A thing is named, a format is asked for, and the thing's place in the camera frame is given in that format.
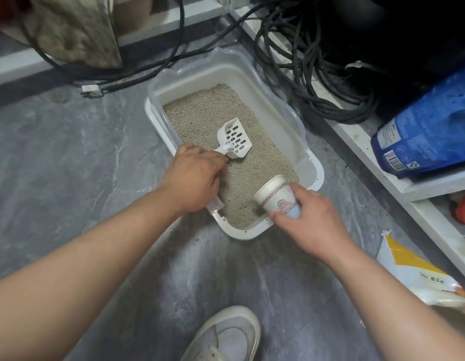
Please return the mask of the person's left hand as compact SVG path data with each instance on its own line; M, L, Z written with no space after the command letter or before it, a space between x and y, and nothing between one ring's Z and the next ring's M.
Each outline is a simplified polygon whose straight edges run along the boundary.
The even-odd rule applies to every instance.
M193 143L180 145L158 186L166 206L177 216L205 208L218 194L219 187L211 187L206 177L202 160L205 151Z

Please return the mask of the person's right hand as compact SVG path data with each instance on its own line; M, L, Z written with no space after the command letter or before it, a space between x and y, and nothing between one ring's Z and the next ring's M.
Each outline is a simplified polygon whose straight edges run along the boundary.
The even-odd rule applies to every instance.
M310 255L327 262L338 251L353 244L332 202L296 183L290 184L302 206L303 225L299 231L284 231Z

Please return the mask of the white printed paper cup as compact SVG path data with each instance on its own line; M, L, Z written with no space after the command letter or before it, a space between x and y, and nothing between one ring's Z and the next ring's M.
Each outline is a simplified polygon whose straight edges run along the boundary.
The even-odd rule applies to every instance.
M267 213L281 212L290 218L299 218L302 206L286 178L276 175L253 196L253 200Z

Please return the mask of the white slotted litter scoop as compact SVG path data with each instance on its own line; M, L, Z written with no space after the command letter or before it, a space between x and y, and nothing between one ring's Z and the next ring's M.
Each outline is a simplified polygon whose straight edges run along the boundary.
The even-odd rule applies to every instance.
M226 122L217 131L219 147L215 151L230 159L242 159L252 148L252 143L238 118Z

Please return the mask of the person's right forearm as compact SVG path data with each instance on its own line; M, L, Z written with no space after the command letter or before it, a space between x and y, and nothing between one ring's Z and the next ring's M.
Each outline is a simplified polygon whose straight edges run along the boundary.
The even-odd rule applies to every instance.
M350 240L323 261L342 283L386 361L465 361L465 339Z

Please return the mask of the person's left forearm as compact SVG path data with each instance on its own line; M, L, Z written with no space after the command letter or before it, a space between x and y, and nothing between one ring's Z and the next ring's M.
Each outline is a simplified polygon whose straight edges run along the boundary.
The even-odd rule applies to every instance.
M62 361L147 251L195 204L165 188L0 280L0 361Z

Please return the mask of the beige cat litter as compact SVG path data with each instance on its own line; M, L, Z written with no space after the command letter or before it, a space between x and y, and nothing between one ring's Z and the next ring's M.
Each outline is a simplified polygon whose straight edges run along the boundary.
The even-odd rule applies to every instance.
M184 96L163 109L182 143L191 142L207 150L219 146L217 131L226 122L238 118L242 123L252 148L243 159L229 161L218 192L224 203L221 214L233 227L245 229L265 214L253 196L268 180L282 174L291 182L299 182L293 165L253 110L226 84Z

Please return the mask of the white plastic litter box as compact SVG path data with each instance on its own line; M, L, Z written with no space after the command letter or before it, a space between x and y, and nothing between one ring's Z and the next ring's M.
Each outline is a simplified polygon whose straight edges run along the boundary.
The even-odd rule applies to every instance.
M165 69L151 80L144 109L168 151L174 156L182 143L163 106L218 84L231 87L252 110L272 142L293 165L300 185L319 191L325 180L324 168L307 146L300 117L261 80L246 56L232 49L215 48L205 58L178 70Z

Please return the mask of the person's white shoe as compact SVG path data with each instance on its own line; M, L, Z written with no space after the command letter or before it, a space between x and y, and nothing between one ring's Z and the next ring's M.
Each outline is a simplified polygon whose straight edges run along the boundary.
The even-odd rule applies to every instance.
M228 307L203 324L181 361L254 361L260 339L257 316L243 306Z

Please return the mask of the white and yellow bag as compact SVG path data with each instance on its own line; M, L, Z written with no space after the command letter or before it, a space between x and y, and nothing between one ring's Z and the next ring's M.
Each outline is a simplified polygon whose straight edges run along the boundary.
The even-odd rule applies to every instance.
M423 303L465 336L465 290L453 277L382 232L376 259Z

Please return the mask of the white shelf unit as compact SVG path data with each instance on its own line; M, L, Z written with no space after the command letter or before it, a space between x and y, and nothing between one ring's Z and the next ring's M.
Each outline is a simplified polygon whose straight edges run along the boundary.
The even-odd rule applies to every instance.
M465 194L465 168L421 179L398 179L378 165L370 136L360 124L345 125L325 120L316 124L337 154L368 187L394 218L406 219L408 226L420 230L417 246L430 258L446 262L452 274L465 279L465 225L450 212L450 196Z

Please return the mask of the blue plastic bag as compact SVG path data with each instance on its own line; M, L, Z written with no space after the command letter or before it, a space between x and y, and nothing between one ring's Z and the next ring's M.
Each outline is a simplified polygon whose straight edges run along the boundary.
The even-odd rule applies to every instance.
M381 126L371 138L379 167L398 178L465 162L465 67Z

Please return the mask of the red object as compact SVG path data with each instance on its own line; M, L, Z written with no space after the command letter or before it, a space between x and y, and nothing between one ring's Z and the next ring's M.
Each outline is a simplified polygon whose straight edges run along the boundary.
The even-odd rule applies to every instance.
M450 213L459 223L465 225L465 191L451 193L448 195L450 200Z

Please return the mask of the camouflage fabric bag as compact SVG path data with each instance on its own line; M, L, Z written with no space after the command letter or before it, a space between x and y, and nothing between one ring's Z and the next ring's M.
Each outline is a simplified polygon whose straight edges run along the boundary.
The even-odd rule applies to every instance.
M95 68L119 68L122 59L113 22L114 0L30 0L20 19L0 23L0 31L30 45L25 25L41 50L56 59Z

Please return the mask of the black bag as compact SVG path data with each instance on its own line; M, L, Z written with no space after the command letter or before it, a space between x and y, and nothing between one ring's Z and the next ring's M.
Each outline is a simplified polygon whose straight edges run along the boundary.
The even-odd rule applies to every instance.
M465 66L465 0L334 0L386 121Z

